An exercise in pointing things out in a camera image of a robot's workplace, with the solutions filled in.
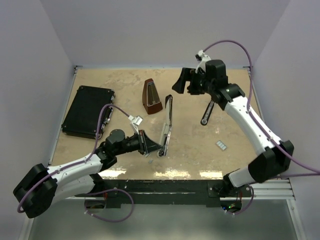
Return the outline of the grey black stapler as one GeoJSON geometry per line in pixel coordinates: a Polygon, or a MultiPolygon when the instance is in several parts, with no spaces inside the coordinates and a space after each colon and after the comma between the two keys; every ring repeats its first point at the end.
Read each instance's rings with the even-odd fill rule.
{"type": "Polygon", "coordinates": [[[172,132],[172,118],[173,118],[173,96],[171,94],[165,97],[165,111],[166,118],[162,127],[160,145],[161,149],[157,152],[159,158],[164,157],[168,153],[169,142],[172,132]]]}

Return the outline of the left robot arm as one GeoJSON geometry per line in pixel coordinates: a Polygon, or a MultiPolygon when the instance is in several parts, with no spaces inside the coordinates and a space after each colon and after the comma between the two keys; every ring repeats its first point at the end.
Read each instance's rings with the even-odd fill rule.
{"type": "Polygon", "coordinates": [[[152,140],[144,130],[132,136],[126,136],[121,129],[112,130],[105,141],[80,159],[57,166],[34,165],[13,190],[17,212],[32,219],[68,197],[99,196],[104,190],[99,173],[115,165],[119,155],[138,152],[147,156],[163,147],[163,142],[152,140]]]}

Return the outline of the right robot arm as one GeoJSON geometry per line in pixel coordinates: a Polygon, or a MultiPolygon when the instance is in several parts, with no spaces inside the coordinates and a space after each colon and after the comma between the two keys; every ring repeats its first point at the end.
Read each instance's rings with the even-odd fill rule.
{"type": "Polygon", "coordinates": [[[225,111],[241,128],[256,153],[248,166],[223,177],[218,194],[235,196],[243,186],[264,183],[289,169],[294,145],[274,134],[257,115],[236,83],[230,83],[226,65],[222,60],[206,60],[197,68],[182,68],[172,90],[178,94],[208,94],[214,103],[225,111]]]}

